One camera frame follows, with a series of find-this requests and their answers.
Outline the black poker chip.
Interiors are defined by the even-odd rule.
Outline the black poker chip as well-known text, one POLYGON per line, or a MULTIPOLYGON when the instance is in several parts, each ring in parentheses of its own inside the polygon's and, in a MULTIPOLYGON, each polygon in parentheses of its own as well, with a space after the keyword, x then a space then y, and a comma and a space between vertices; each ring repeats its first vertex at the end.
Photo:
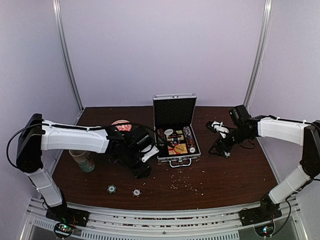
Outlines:
POLYGON ((132 191, 132 195, 134 197, 139 197, 140 195, 142 194, 141 190, 138 189, 138 188, 135 188, 133 191, 132 191))
POLYGON ((196 151, 196 149, 194 148, 194 147, 191 147, 190 149, 189 149, 189 152, 190 153, 194 153, 196 151))

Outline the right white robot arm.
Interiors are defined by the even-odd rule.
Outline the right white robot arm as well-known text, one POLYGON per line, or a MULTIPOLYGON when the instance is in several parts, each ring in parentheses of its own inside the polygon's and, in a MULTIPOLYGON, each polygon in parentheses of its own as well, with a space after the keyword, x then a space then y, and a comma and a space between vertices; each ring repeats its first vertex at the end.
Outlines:
POLYGON ((279 183, 262 199, 256 210, 259 220, 268 220, 279 203, 301 191, 320 174, 320 122, 291 120, 271 115, 243 117, 235 127, 208 121, 206 128, 219 134, 209 153, 225 158, 232 148, 246 140, 257 138, 278 175, 279 183))

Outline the left aluminium frame post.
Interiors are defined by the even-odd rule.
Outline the left aluminium frame post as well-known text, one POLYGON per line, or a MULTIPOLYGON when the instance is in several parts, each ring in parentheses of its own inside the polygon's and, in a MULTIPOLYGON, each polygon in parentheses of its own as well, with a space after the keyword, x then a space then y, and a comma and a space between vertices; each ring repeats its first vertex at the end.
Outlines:
POLYGON ((58 30, 58 36, 59 36, 59 41, 60 41, 60 46, 62 50, 62 57, 63 57, 63 62, 65 65, 68 81, 70 83, 71 91, 73 93, 76 105, 79 109, 80 112, 82 112, 85 108, 83 106, 80 93, 76 84, 73 68, 72 68, 72 63, 68 51, 68 46, 67 46, 67 40, 66 40, 66 35, 65 35, 65 30, 64 30, 64 24, 63 24, 63 16, 62 16, 62 11, 61 11, 61 1, 60 0, 53 0, 52 1, 53 5, 53 13, 56 21, 56 26, 58 30))

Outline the aluminium poker case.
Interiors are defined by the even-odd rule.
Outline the aluminium poker case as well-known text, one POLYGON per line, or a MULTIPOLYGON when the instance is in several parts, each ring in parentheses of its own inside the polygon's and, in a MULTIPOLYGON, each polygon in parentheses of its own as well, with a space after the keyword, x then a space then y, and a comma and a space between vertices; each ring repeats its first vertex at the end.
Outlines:
POLYGON ((159 145, 157 161, 167 163, 171 168, 190 167, 192 162, 201 156, 201 150, 192 127, 197 95, 195 93, 180 94, 159 94, 154 95, 153 101, 153 126, 156 132, 155 139, 159 145), (189 127, 196 145, 196 151, 188 151, 187 140, 185 139, 183 128, 189 127), (183 140, 169 141, 159 139, 157 129, 173 129, 173 134, 181 134, 183 140), (177 144, 186 144, 188 153, 169 155, 168 146, 174 147, 177 144))

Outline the red Texas Hold'em card box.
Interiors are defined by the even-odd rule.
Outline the red Texas Hold'em card box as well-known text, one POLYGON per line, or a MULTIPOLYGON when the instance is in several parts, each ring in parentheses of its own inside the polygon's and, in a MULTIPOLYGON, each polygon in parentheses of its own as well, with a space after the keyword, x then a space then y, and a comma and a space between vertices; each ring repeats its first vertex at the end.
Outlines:
POLYGON ((181 155, 188 153, 187 146, 185 143, 175 144, 174 147, 168 146, 167 148, 169 155, 181 155))

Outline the white dealer button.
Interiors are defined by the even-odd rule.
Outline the white dealer button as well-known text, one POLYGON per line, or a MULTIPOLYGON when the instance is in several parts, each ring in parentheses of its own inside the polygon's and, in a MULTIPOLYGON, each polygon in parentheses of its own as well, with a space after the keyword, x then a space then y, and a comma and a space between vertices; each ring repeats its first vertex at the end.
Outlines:
POLYGON ((166 136, 170 136, 170 135, 173 134, 173 132, 174 132, 174 130, 170 128, 170 129, 166 129, 166 130, 164 131, 164 134, 165 134, 166 136))

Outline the yellow round button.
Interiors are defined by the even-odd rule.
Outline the yellow round button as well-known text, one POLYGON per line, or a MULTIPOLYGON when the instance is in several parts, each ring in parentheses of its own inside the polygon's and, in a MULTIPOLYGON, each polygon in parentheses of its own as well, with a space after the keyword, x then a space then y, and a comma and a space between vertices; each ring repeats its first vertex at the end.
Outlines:
POLYGON ((174 147, 174 151, 177 152, 177 153, 182 153, 184 151, 184 148, 181 147, 180 145, 176 145, 174 147))

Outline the green poker chip right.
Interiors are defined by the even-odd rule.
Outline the green poker chip right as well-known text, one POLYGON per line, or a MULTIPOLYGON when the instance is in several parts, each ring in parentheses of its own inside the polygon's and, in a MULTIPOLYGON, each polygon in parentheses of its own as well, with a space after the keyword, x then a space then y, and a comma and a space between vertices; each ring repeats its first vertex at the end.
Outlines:
POLYGON ((229 158, 231 156, 229 152, 225 152, 224 155, 225 155, 225 158, 229 158))

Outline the green poker chip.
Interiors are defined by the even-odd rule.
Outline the green poker chip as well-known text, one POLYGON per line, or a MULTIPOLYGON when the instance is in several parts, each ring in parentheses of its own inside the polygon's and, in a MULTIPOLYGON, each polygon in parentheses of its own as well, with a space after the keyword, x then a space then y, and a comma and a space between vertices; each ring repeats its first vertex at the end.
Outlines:
POLYGON ((229 152, 225 152, 224 155, 225 155, 225 158, 229 158, 231 156, 229 152))
POLYGON ((117 187, 114 184, 111 184, 107 187, 107 192, 109 194, 114 194, 117 191, 117 187))

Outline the orange black chip stack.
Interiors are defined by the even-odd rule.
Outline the orange black chip stack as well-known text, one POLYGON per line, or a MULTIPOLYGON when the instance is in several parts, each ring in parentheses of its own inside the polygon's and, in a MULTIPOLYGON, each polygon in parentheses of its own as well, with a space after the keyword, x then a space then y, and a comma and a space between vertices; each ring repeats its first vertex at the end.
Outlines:
POLYGON ((189 151, 189 149, 190 149, 191 147, 194 147, 195 150, 196 150, 196 144, 195 144, 195 141, 194 141, 193 139, 187 140, 187 141, 186 141, 186 145, 187 145, 188 151, 189 151))

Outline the black triangular all-in button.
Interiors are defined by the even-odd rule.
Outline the black triangular all-in button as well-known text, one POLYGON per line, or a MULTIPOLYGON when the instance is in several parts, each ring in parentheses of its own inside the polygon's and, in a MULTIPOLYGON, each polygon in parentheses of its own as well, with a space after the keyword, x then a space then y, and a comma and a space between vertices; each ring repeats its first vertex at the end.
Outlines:
POLYGON ((171 134, 167 136, 167 140, 169 141, 180 141, 183 139, 184 139, 184 136, 182 134, 171 134))

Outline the brown chip stack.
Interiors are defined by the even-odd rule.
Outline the brown chip stack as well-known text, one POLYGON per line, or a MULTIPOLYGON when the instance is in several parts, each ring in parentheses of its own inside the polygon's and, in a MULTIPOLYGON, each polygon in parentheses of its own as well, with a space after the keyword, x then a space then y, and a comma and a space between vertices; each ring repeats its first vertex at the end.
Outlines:
POLYGON ((165 134, 164 134, 164 130, 162 128, 157 129, 157 133, 158 133, 158 138, 160 140, 165 140, 165 134))

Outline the aluminium front rail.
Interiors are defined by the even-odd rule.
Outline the aluminium front rail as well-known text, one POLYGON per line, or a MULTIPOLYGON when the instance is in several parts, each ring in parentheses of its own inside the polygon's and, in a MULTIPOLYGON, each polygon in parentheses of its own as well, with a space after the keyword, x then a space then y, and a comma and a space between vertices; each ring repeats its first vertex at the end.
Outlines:
MULTIPOLYGON (((280 204, 282 216, 273 220, 244 226, 238 212, 258 207, 259 203, 194 210, 124 210, 68 205, 89 212, 87 225, 77 226, 66 240, 311 240, 304 226, 295 197, 280 204), (271 238, 260 237, 258 228, 275 224, 279 231, 271 238)), ((56 221, 46 218, 43 200, 31 198, 23 219, 18 240, 59 240, 54 234, 56 221)))

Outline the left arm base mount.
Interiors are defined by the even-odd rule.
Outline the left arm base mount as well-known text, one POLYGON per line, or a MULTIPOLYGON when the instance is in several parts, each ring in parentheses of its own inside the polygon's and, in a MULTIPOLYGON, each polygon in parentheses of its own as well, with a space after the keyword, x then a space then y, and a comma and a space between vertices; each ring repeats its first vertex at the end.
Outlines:
POLYGON ((86 227, 90 213, 85 210, 67 208, 66 212, 53 212, 51 209, 46 211, 46 218, 56 221, 53 233, 59 239, 69 238, 77 227, 86 227))

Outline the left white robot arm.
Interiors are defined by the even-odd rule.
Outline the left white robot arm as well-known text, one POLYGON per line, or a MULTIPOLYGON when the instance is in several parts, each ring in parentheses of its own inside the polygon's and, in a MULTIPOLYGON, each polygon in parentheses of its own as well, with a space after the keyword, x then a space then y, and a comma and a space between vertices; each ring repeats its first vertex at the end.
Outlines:
POLYGON ((27 184, 43 197, 61 222, 72 218, 68 203, 118 208, 136 191, 136 182, 151 173, 150 158, 159 149, 149 126, 133 131, 115 125, 78 126, 33 114, 18 137, 16 157, 9 163, 27 176, 27 184))

